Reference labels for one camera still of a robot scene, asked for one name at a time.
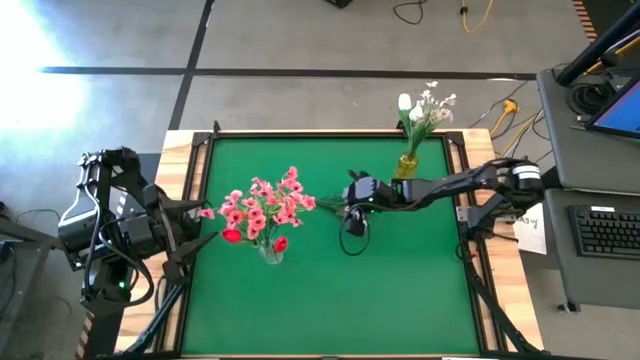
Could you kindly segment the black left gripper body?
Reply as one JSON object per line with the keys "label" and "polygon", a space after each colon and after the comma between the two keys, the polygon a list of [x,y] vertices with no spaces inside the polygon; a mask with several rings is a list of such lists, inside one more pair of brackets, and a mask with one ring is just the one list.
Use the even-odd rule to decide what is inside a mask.
{"label": "black left gripper body", "polygon": [[175,250],[175,240],[169,216],[161,206],[144,206],[149,217],[148,225],[151,239],[144,246],[144,258],[165,253],[169,256]]}

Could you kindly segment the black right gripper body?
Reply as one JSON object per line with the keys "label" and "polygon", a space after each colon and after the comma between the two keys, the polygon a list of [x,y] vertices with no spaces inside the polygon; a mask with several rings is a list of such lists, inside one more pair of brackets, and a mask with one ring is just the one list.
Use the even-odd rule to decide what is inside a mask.
{"label": "black right gripper body", "polygon": [[352,182],[343,192],[346,204],[378,205],[390,207],[394,200],[391,186],[371,176],[362,177]]}

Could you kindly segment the clear ribbed glass vase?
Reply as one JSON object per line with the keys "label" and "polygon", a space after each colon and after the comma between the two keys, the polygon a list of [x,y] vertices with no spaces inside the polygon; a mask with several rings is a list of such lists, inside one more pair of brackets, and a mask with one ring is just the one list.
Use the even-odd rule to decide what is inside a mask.
{"label": "clear ribbed glass vase", "polygon": [[260,242],[258,249],[264,261],[269,265],[277,265],[283,260],[283,253],[275,250],[275,241],[273,240]]}

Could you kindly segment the yellow glass vase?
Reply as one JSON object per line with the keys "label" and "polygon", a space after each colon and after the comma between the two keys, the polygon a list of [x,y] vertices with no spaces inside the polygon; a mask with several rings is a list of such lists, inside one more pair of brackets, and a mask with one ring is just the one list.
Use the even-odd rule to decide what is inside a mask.
{"label": "yellow glass vase", "polygon": [[419,158],[415,152],[403,153],[396,164],[395,178],[411,179],[415,176],[419,164]]}

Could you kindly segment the green table mat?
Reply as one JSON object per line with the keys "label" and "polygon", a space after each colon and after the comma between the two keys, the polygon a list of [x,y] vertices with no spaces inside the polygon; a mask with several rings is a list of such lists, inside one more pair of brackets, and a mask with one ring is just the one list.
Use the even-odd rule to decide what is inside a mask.
{"label": "green table mat", "polygon": [[[351,183],[347,170],[388,181],[400,138],[215,141],[207,198],[219,206],[254,177],[279,181],[291,165],[316,199]],[[375,213],[371,242],[343,253],[334,212],[283,226],[277,265],[257,248],[220,237],[198,254],[184,355],[426,355],[478,352],[450,198],[415,212]]]}

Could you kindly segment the gray metal stand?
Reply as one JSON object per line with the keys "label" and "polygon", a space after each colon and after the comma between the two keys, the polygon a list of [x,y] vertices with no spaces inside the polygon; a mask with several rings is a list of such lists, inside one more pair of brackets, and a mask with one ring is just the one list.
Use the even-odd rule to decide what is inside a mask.
{"label": "gray metal stand", "polygon": [[12,332],[20,327],[24,306],[42,275],[51,250],[61,248],[55,236],[23,225],[24,215],[51,213],[53,209],[34,209],[12,218],[0,201],[0,352],[4,351]]}

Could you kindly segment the white paper sheet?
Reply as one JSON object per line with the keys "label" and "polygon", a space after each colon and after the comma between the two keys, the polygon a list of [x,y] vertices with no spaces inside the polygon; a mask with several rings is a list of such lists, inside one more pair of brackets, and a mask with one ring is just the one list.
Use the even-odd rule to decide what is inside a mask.
{"label": "white paper sheet", "polygon": [[518,247],[522,251],[540,255],[547,254],[543,204],[539,203],[530,208],[513,224]]}

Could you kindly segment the gray desk with laptop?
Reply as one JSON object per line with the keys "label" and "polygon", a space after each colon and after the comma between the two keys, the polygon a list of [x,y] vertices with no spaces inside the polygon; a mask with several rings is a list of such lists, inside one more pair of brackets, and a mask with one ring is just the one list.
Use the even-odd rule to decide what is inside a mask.
{"label": "gray desk with laptop", "polygon": [[640,139],[589,131],[566,103],[569,89],[536,75],[559,184],[586,192],[640,196]]}

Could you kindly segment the black keyboard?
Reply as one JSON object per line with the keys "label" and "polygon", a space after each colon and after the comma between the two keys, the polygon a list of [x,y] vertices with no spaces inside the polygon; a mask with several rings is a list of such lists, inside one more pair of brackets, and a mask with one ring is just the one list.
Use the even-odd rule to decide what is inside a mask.
{"label": "black keyboard", "polygon": [[640,261],[640,208],[569,206],[579,256]]}

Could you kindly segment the gray desk with keyboard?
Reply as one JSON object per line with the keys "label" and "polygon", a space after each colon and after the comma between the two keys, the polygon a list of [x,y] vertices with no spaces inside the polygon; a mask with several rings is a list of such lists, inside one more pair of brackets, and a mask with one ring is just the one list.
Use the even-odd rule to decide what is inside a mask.
{"label": "gray desk with keyboard", "polygon": [[569,206],[640,208],[640,197],[553,189],[545,192],[544,215],[550,252],[556,255],[566,303],[640,309],[640,261],[579,256],[569,224]]}

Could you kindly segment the black slanted pole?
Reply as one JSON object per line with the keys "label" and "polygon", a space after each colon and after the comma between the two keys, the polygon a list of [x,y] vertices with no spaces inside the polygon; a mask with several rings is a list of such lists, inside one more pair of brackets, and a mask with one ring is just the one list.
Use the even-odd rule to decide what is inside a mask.
{"label": "black slanted pole", "polygon": [[600,37],[589,45],[556,77],[556,82],[567,86],[583,74],[589,67],[621,40],[631,28],[640,22],[640,2],[635,2],[618,20],[616,20]]}

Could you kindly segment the laptop with blue screen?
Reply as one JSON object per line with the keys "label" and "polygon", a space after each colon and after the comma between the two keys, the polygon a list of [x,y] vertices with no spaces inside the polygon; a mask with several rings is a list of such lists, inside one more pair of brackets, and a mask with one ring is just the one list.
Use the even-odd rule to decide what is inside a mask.
{"label": "laptop with blue screen", "polygon": [[590,118],[586,129],[640,139],[640,74],[629,80]]}

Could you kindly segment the black diagonal frame strut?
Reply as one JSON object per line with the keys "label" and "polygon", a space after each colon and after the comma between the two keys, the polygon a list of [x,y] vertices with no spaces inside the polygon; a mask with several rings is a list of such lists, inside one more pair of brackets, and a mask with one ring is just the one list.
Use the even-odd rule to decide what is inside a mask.
{"label": "black diagonal frame strut", "polygon": [[487,287],[482,282],[482,279],[477,274],[473,263],[464,260],[463,264],[468,284],[471,286],[473,291],[484,301],[499,329],[505,334],[506,337],[509,338],[513,346],[516,348],[515,352],[507,350],[487,350],[486,354],[504,355],[507,358],[513,358],[516,354],[522,357],[524,357],[525,355],[540,354],[541,351],[526,340],[524,335],[515,327],[515,325],[500,307],[497,299],[491,295]]}
{"label": "black diagonal frame strut", "polygon": [[191,288],[192,275],[190,273],[192,261],[190,255],[180,252],[171,253],[162,264],[164,281],[164,295],[154,297],[154,315],[148,326],[137,339],[123,352],[123,356],[150,357],[158,353],[168,353],[165,348],[166,335],[170,324],[173,308]]}

